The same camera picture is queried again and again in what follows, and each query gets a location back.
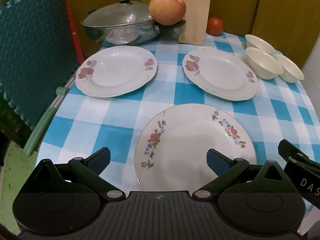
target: bowl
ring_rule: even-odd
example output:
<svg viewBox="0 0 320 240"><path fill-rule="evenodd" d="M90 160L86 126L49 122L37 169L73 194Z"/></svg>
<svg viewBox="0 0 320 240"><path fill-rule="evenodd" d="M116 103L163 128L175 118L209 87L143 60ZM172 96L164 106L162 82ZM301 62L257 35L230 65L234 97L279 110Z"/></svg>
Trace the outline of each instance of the bowl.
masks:
<svg viewBox="0 0 320 240"><path fill-rule="evenodd" d="M253 47L245 51L248 55L249 67L259 78L272 79L284 72L281 64L267 52Z"/></svg>
<svg viewBox="0 0 320 240"><path fill-rule="evenodd" d="M257 36L247 34L245 38L247 39L247 48L249 47L258 48L269 54L276 53L276 50L274 49L274 47L272 47L269 43L267 43L266 41L264 41L263 39Z"/></svg>
<svg viewBox="0 0 320 240"><path fill-rule="evenodd" d="M276 57L276 60L283 67L283 74L281 74L280 77L284 81L288 83L295 83L298 80L304 79L304 75L302 71L294 62L292 62L290 59L288 59L287 57L281 54L276 54L275 57Z"/></svg>

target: floral plate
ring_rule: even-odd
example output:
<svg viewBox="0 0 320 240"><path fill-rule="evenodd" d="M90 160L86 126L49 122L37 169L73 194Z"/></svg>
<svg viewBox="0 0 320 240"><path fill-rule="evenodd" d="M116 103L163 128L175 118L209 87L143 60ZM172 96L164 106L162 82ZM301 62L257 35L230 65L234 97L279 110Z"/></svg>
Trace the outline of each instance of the floral plate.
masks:
<svg viewBox="0 0 320 240"><path fill-rule="evenodd" d="M258 91L257 77L248 65L215 48L202 47L189 52L182 66L194 84L220 98L248 100Z"/></svg>
<svg viewBox="0 0 320 240"><path fill-rule="evenodd" d="M115 97L149 82L157 71L157 60L148 50L116 46L89 57L76 73L76 86L93 97Z"/></svg>
<svg viewBox="0 0 320 240"><path fill-rule="evenodd" d="M194 192L217 177L206 162L211 148L230 159L257 162L248 134L228 113L201 104L162 111L145 126L135 148L134 167L141 188Z"/></svg>

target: lid handle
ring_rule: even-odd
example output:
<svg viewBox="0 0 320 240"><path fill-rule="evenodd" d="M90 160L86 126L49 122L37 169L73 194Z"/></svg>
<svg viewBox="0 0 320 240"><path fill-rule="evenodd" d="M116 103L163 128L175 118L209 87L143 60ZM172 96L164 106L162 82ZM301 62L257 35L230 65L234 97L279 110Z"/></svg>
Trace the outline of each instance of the lid handle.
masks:
<svg viewBox="0 0 320 240"><path fill-rule="evenodd" d="M133 4L130 0L119 0L119 5L131 5Z"/></svg>

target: green foam mat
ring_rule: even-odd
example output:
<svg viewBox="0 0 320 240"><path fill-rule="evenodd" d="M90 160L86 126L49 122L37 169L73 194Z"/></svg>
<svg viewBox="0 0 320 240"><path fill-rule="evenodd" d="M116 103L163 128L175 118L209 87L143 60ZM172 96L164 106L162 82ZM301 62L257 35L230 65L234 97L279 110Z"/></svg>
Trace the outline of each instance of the green foam mat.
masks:
<svg viewBox="0 0 320 240"><path fill-rule="evenodd" d="M12 145L7 151L0 196L0 223L16 235L20 230L12 214L12 204L33 171L37 156L37 152L26 156L21 148Z"/></svg>

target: white wall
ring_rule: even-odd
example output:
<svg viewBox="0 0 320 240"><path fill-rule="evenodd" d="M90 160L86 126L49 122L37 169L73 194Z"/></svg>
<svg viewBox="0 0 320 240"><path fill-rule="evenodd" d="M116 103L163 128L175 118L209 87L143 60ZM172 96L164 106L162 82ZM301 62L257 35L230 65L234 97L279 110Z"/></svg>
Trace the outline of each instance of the white wall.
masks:
<svg viewBox="0 0 320 240"><path fill-rule="evenodd" d="M303 66L301 81L320 119L320 35Z"/></svg>

